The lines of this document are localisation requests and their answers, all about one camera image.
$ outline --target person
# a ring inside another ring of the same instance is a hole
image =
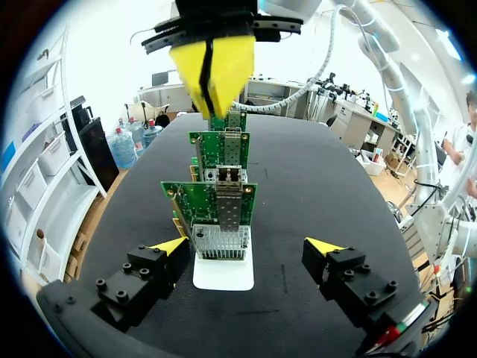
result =
[[[470,123],[467,125],[464,123],[456,125],[455,128],[446,135],[443,141],[443,149],[446,151],[448,157],[440,171],[440,182],[443,186],[448,186],[450,189],[453,188],[457,181],[464,167],[465,157],[472,147],[471,142],[467,139],[467,135],[470,134],[473,136],[477,127],[476,94],[473,91],[468,92],[466,101]]]

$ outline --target cardboard box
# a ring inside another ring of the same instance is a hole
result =
[[[86,235],[80,231],[76,236],[75,242],[73,242],[73,252],[79,254],[86,244]]]
[[[76,257],[69,256],[68,263],[66,264],[66,273],[69,274],[71,277],[76,277],[76,269],[78,268],[78,260]]]
[[[389,165],[390,168],[395,169],[399,165],[399,157],[396,153],[391,152],[386,157],[386,163]]]

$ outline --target desk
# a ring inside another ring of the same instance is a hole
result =
[[[138,244],[177,238],[161,180],[190,180],[188,131],[201,114],[174,120],[127,173],[104,211],[81,269],[95,279],[121,268]],[[248,177],[259,184],[252,220],[255,286],[215,292],[192,284],[194,260],[167,301],[128,334],[185,357],[354,357],[364,338],[326,302],[301,263],[305,236],[354,245],[371,267],[417,289],[404,240],[385,201],[346,146],[319,123],[247,116]]]
[[[391,151],[396,128],[372,117],[363,107],[344,100],[336,101],[335,114],[338,118],[331,129],[348,147],[361,149],[366,134],[371,129],[379,137],[374,146],[382,149],[382,156],[386,157]]]

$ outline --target white shelf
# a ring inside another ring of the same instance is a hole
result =
[[[35,128],[32,134],[28,136],[28,138],[19,146],[19,148],[15,151],[15,154],[13,155],[13,158],[11,161],[8,163],[7,168],[5,169],[5,172],[1,175],[1,185],[0,188],[3,187],[3,184],[5,181],[8,179],[8,175],[11,173],[12,168],[17,164],[19,159],[22,157],[22,155],[25,153],[26,149],[33,143],[33,141],[40,135],[42,134],[52,123],[55,119],[59,119],[60,114],[64,112],[65,107],[61,107],[59,110],[51,114],[47,119],[45,119],[41,124]]]
[[[36,82],[45,78],[48,72],[50,71],[50,69],[60,60],[61,60],[61,56],[58,54],[58,55],[50,57],[46,61],[41,62],[40,63],[41,67],[39,67],[38,69],[34,71],[30,71],[22,79],[20,90],[24,91],[28,89],[29,87],[31,87]]]
[[[67,171],[70,170],[73,164],[75,164],[79,157],[79,153],[74,153],[54,177],[45,177],[45,181],[47,183],[46,190],[43,193],[43,196],[41,197],[37,207],[35,210],[33,210],[32,214],[27,220],[27,228],[25,230],[25,235],[23,236],[22,249],[20,250],[20,261],[22,263],[26,263],[27,261],[31,238],[34,235],[35,228],[37,227],[37,223],[40,219],[43,209],[45,209],[46,203],[51,197],[51,194],[53,194],[54,190],[57,188],[61,179],[65,176]]]
[[[56,225],[48,232],[51,244],[52,239],[63,238],[58,252],[62,258],[58,272],[59,280],[63,281],[73,242],[98,193],[99,189],[96,186],[78,185],[78,188],[69,192],[66,200],[59,205],[62,210],[57,217]]]

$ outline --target white cable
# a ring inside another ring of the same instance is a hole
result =
[[[301,97],[305,93],[307,93],[308,90],[310,88],[312,88],[313,84],[315,84],[320,79],[320,77],[323,74],[325,68],[328,66],[328,62],[329,62],[329,59],[331,58],[331,53],[332,53],[334,45],[335,45],[335,29],[336,29],[336,22],[338,20],[338,14],[342,10],[349,11],[351,17],[354,18],[354,20],[356,21],[356,24],[359,26],[359,29],[361,30],[361,34],[364,37],[364,43],[370,49],[370,52],[373,54],[376,63],[379,63],[379,61],[376,58],[376,55],[371,50],[371,45],[370,45],[369,41],[367,40],[366,34],[364,32],[364,29],[363,29],[363,25],[359,21],[359,18],[357,17],[357,15],[348,6],[338,5],[333,10],[333,15],[332,15],[332,18],[331,18],[331,31],[329,33],[329,45],[328,45],[328,51],[326,53],[325,60],[324,60],[323,64],[321,65],[320,69],[318,70],[317,74],[314,77],[310,78],[309,81],[305,84],[305,86],[301,87],[293,95],[283,99],[280,102],[274,103],[274,104],[269,104],[269,105],[266,105],[266,106],[250,106],[248,104],[242,104],[242,103],[238,103],[238,102],[234,101],[234,102],[232,102],[233,106],[235,108],[239,108],[241,110],[249,110],[249,111],[255,111],[255,112],[268,112],[268,111],[276,110],[280,107],[285,107],[288,104],[290,104],[291,102],[296,101],[299,97]]]
[[[240,108],[241,110],[251,110],[251,111],[256,111],[256,112],[268,112],[272,110],[276,110],[280,107],[285,107],[289,103],[296,101],[299,97],[304,95],[305,93],[308,92],[310,88],[320,79],[320,76],[323,74],[325,68],[328,66],[329,59],[331,57],[331,53],[333,51],[333,47],[335,44],[335,28],[336,28],[336,21],[338,19],[338,14],[341,10],[347,9],[346,6],[344,5],[338,5],[335,7],[333,10],[333,15],[331,18],[331,31],[329,34],[329,45],[328,45],[328,52],[326,53],[325,60],[323,64],[321,65],[320,69],[318,70],[318,73],[309,79],[309,81],[306,83],[305,86],[301,87],[298,91],[296,91],[293,95],[289,96],[288,98],[283,99],[280,102],[274,103],[274,104],[269,104],[267,106],[250,106],[247,104],[242,104],[238,102],[233,102],[233,106],[236,108]]]

